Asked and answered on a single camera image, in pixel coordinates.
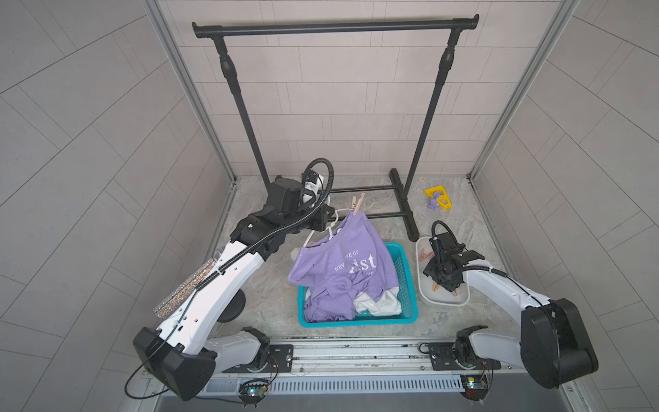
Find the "pink clothespin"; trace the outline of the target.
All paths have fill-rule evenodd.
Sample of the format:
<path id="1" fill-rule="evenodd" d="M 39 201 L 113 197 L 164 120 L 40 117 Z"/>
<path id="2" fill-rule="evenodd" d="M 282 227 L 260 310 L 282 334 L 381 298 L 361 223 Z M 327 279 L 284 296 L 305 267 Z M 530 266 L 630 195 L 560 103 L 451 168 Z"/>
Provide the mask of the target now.
<path id="1" fill-rule="evenodd" d="M 362 206 L 362 203 L 365 198 L 365 193 L 362 192 L 359 196 L 353 196 L 352 197 L 352 211 L 353 215 L 356 216 L 360 210 L 360 207 Z"/>

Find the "purple t-shirt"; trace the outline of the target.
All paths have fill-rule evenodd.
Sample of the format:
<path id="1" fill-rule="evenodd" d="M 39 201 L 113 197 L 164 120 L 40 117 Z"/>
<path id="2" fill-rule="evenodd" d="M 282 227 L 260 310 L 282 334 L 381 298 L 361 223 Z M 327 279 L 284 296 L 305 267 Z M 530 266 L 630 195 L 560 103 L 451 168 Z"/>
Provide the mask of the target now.
<path id="1" fill-rule="evenodd" d="M 304 316 L 310 323 L 353 320 L 359 293 L 379 300 L 399 287 L 391 255 L 362 211 L 348 213 L 330 235 L 301 248 L 288 280 L 307 287 Z"/>

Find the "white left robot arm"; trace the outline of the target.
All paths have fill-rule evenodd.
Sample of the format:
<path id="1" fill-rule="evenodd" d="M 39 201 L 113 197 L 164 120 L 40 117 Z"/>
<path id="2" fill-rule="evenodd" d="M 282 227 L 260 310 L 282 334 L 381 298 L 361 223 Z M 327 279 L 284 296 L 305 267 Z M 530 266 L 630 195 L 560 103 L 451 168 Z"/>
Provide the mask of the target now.
<path id="1" fill-rule="evenodd" d="M 154 310 L 156 328 L 133 340 L 142 368 L 183 401 L 199 395 L 214 374 L 269 365 L 269 338 L 253 327 L 216 341 L 209 334 L 220 319 L 235 319 L 245 306 L 241 288 L 276 253 L 290 233 L 324 227 L 334 177 L 310 170 L 300 181 L 277 177 L 261 210 L 242 219 L 221 255 L 210 259 Z"/>

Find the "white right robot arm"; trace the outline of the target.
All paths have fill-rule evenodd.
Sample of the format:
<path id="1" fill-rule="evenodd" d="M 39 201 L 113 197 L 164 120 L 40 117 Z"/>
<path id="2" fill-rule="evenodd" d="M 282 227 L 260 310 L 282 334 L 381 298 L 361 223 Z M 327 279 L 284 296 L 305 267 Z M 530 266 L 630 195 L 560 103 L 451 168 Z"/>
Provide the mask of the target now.
<path id="1" fill-rule="evenodd" d="M 470 250 L 443 221 L 435 221 L 428 239 L 432 255 L 420 284 L 422 297 L 439 305 L 461 306 L 461 294 L 476 289 L 519 325 L 516 335 L 484 324 L 458 331 L 451 360 L 464 370 L 485 370 L 494 362 L 524 369 L 540 386 L 558 388 L 593 374 L 599 360 L 577 306 L 551 299 L 523 286 Z"/>

